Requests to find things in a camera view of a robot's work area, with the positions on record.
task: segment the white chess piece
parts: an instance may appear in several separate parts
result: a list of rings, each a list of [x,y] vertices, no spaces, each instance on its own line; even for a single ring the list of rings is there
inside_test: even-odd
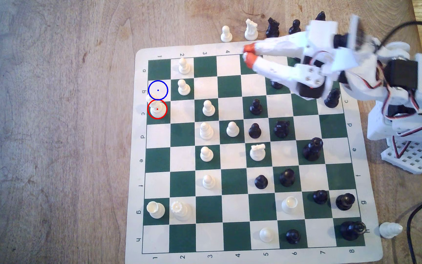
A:
[[[258,31],[256,31],[257,24],[247,18],[247,29],[245,30],[245,38],[247,40],[255,40],[258,37]]]
[[[152,218],[159,219],[164,216],[166,213],[166,208],[163,204],[155,201],[150,201],[148,205],[146,205],[146,210],[151,215]]]
[[[185,60],[185,58],[180,58],[179,59],[179,72],[181,74],[187,74],[190,72],[190,64],[187,63],[187,60]]]
[[[208,147],[202,147],[200,151],[201,160],[208,162],[214,157],[214,153]]]
[[[222,27],[221,41],[231,42],[231,40],[232,40],[232,34],[229,31],[229,27],[228,26]]]
[[[184,79],[180,79],[178,81],[178,85],[179,85],[179,94],[181,95],[187,95],[190,93],[190,86],[185,82]]]
[[[261,161],[265,158],[265,144],[252,145],[250,148],[250,158],[254,161]]]
[[[236,137],[239,134],[239,127],[237,126],[237,124],[233,121],[229,122],[229,124],[227,125],[227,135],[230,137]]]
[[[216,111],[216,108],[214,108],[214,105],[211,103],[210,100],[206,100],[203,103],[203,114],[207,117],[210,117],[214,115],[214,112]]]
[[[384,238],[393,238],[403,231],[403,226],[397,223],[385,222],[379,226],[380,235]]]

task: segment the green square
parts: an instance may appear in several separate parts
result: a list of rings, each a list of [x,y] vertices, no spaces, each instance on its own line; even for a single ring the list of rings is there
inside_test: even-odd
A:
[[[252,105],[252,102],[253,102],[254,99],[260,100],[260,104],[263,107],[262,113],[258,116],[254,115],[250,112],[250,106]],[[267,118],[268,117],[268,106],[267,106],[267,103],[266,103],[266,96],[265,95],[242,97],[242,106],[243,106],[243,118],[244,119]]]
[[[195,146],[195,169],[198,170],[215,170],[221,168],[221,157],[219,145],[211,145],[208,147],[214,154],[212,160],[205,162],[200,158],[201,148],[204,146]]]
[[[261,161],[254,161],[250,158],[250,149],[252,145],[265,144],[265,158]],[[273,162],[271,160],[271,145],[269,142],[262,143],[245,143],[245,152],[247,153],[247,167],[271,167]]]
[[[330,190],[356,189],[353,164],[326,164],[328,188]]]
[[[331,218],[330,199],[325,204],[318,204],[314,202],[314,192],[302,192],[302,203],[305,219]]]
[[[319,115],[323,139],[347,138],[345,114]]]
[[[193,100],[195,99],[195,79],[184,79],[185,83],[190,86],[190,93],[187,95],[179,94],[179,84],[177,80],[170,81],[169,93],[170,93],[170,100],[178,101],[178,100]]]
[[[166,115],[160,119],[152,118],[149,110],[146,110],[146,109],[144,110],[144,111],[147,111],[146,114],[148,115],[146,117],[147,124],[170,123],[170,102],[164,102],[164,103],[166,103],[167,105],[167,112],[166,112]]]
[[[170,172],[170,197],[195,196],[195,171]]]
[[[289,187],[284,187],[279,182],[279,176],[285,170],[291,169],[294,171],[295,182]],[[299,166],[284,166],[284,167],[273,167],[273,177],[274,177],[274,191],[275,193],[285,193],[285,192],[300,192],[301,189],[301,176],[299,174]]]
[[[218,77],[218,97],[241,97],[242,82],[240,75]]]
[[[170,124],[170,147],[194,146],[195,123]]]
[[[196,197],[196,223],[222,223],[221,195]]]
[[[306,100],[295,93],[291,96],[294,116],[318,115],[317,100]]]
[[[270,118],[270,140],[271,141],[295,141],[296,140],[296,133],[294,130],[294,118],[293,117],[274,117]],[[274,127],[276,126],[276,122],[278,121],[288,121],[289,126],[287,127],[287,136],[285,138],[279,138],[274,133]]]
[[[295,229],[299,231],[301,240],[297,244],[290,244],[286,240],[287,231]],[[305,230],[305,220],[278,220],[278,236],[280,249],[306,249],[307,246],[307,232]]]
[[[159,219],[153,218],[147,211],[146,206],[150,201],[161,203],[166,209],[166,213]],[[168,225],[169,224],[169,198],[155,198],[155,199],[144,199],[143,209],[143,225]]]
[[[146,172],[170,171],[170,148],[146,149]]]
[[[309,142],[310,140],[296,141],[297,157],[299,158],[299,165],[324,164],[325,156],[324,156],[323,148],[322,148],[322,153],[320,154],[320,157],[316,161],[308,161],[306,158],[304,158],[304,155],[302,154],[302,150]]]
[[[337,247],[363,247],[366,245],[364,241],[364,234],[360,235],[356,240],[348,241],[341,236],[340,227],[343,222],[346,221],[361,221],[359,217],[351,218],[333,218],[333,224],[335,225],[335,237]]]
[[[169,225],[169,253],[196,251],[196,225]]]
[[[207,117],[203,114],[203,104],[204,101],[209,100],[211,104],[214,105],[216,111],[214,115]],[[200,99],[195,100],[195,122],[208,122],[208,121],[218,121],[219,120],[219,104],[218,99]]]
[[[249,195],[250,221],[276,220],[274,193]]]
[[[222,223],[224,251],[251,250],[250,222]]]
[[[222,195],[246,194],[247,190],[247,170],[231,169],[221,170]]]
[[[239,134],[233,138],[227,135],[227,126],[232,121],[235,122],[235,124],[239,127]],[[243,120],[219,121],[219,139],[221,144],[244,143],[244,133]]]
[[[170,79],[170,60],[152,60],[148,62],[148,80]]]
[[[193,61],[194,75],[197,77],[211,77],[218,75],[216,56],[195,57]]]

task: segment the white pawn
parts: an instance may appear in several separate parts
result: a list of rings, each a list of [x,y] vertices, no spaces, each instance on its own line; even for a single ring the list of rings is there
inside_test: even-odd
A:
[[[380,235],[384,238],[393,238],[403,231],[403,226],[397,223],[385,222],[379,226]]]
[[[190,64],[187,63],[187,60],[185,60],[185,58],[180,58],[179,59],[179,72],[181,74],[187,74],[190,72]]]
[[[247,18],[247,29],[245,30],[245,38],[247,40],[255,40],[258,37],[258,31],[256,31],[257,24]]]
[[[206,123],[203,122],[200,125],[200,137],[206,141],[210,140],[214,135],[214,130],[212,127]]]
[[[178,81],[178,85],[179,85],[179,94],[181,95],[187,95],[190,93],[190,86],[185,82],[184,79],[180,79]]]
[[[229,124],[227,125],[227,135],[230,137],[236,137],[239,134],[239,127],[237,126],[237,124],[235,122],[229,122]]]
[[[150,201],[148,205],[146,205],[146,210],[151,215],[152,218],[159,219],[164,216],[166,213],[166,208],[163,204],[155,201]]]
[[[200,158],[202,161],[211,161],[214,157],[214,153],[208,147],[202,147],[200,151]]]
[[[231,42],[231,40],[232,40],[232,34],[229,31],[229,27],[228,26],[222,27],[221,41]]]
[[[206,100],[203,103],[203,114],[207,117],[210,117],[214,115],[214,112],[216,111],[216,108],[214,108],[214,105],[211,103],[210,100]]]

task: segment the white square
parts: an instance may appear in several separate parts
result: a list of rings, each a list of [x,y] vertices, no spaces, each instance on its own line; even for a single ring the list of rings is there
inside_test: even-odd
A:
[[[294,117],[294,131],[298,141],[311,140],[314,137],[322,138],[318,115]]]
[[[199,77],[194,82],[195,99],[218,97],[218,77]]]
[[[292,196],[297,199],[297,205],[291,209],[291,213],[283,211],[282,203],[287,197]],[[302,201],[302,192],[287,192],[287,193],[275,193],[274,198],[276,201],[276,219],[278,220],[296,220],[305,219],[304,204]]]
[[[170,147],[170,124],[149,124],[146,128],[146,148]]]
[[[196,224],[196,251],[224,250],[222,223]]]
[[[266,95],[265,76],[261,74],[241,75],[242,96]]]
[[[258,189],[255,186],[255,178],[263,175],[268,179],[268,186],[265,189]],[[270,194],[274,193],[273,167],[247,168],[247,188],[249,194]]]
[[[222,221],[249,222],[249,195],[222,195]]]
[[[219,120],[243,119],[242,97],[224,97],[218,99]]]
[[[273,166],[299,165],[297,158],[296,141],[273,141],[271,142],[271,160]]]
[[[146,173],[144,179],[144,198],[169,198],[170,197],[170,172]]]
[[[145,225],[143,253],[169,252],[169,225]]]
[[[257,123],[262,134],[260,137],[253,139],[249,135],[249,129],[253,123]],[[268,118],[253,118],[243,120],[243,131],[245,143],[261,143],[270,141],[270,123]]]
[[[328,190],[328,177],[325,164],[299,165],[299,175],[303,192]]]
[[[189,218],[185,221],[180,221],[179,219],[175,218],[172,213],[172,210],[169,211],[169,224],[170,225],[184,225],[184,224],[196,224],[196,199],[194,196],[188,197],[171,197],[170,199],[169,208],[172,207],[172,203],[174,201],[181,201],[185,203],[188,207],[188,214]]]
[[[240,56],[226,55],[216,57],[218,76],[240,75]]]
[[[273,240],[268,243],[260,239],[260,231],[264,227],[273,232]],[[251,221],[250,243],[252,249],[279,249],[278,221]]]
[[[348,138],[323,139],[326,164],[351,163]]]
[[[170,148],[170,171],[194,171],[195,146]]]
[[[271,94],[266,96],[268,117],[292,117],[293,100],[290,93]]]
[[[210,175],[216,181],[211,189],[203,187],[203,177]],[[221,170],[195,171],[195,196],[222,195]]]
[[[213,129],[213,136],[209,140],[204,140],[200,136],[200,126],[204,122],[195,122],[195,145],[196,146],[209,146],[209,145],[219,145],[219,121],[206,121],[205,123],[209,124]]]
[[[360,217],[359,201],[357,200],[356,190],[331,190],[328,193],[330,194],[331,214],[333,215],[333,218]],[[356,197],[356,201],[351,208],[346,211],[342,211],[336,206],[336,198],[346,193],[354,195]]]
[[[170,102],[170,123],[191,123],[195,121],[195,100]]]
[[[305,231],[309,248],[336,247],[332,218],[305,219]]]

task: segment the captured chess piece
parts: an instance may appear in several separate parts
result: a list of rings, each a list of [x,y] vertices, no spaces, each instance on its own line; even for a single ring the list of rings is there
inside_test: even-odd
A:
[[[313,138],[310,142],[302,149],[302,155],[308,161],[316,161],[322,154],[324,142],[321,138]]]

